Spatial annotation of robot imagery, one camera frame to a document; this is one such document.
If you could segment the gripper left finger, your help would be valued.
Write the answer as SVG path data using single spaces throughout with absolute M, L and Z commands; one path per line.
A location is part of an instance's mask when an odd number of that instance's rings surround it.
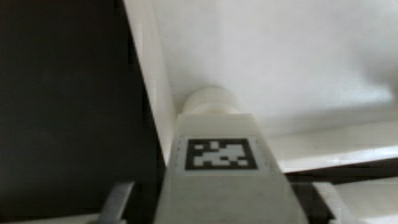
M 124 211 L 135 183 L 119 182 L 110 190 L 95 224 L 126 224 Z

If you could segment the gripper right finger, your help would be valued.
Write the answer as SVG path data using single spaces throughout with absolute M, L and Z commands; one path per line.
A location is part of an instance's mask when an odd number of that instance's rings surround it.
M 355 224 L 355 217 L 348 210 L 334 185 L 328 182 L 314 182 L 312 186 L 334 215 L 334 219 L 328 221 L 328 224 Z

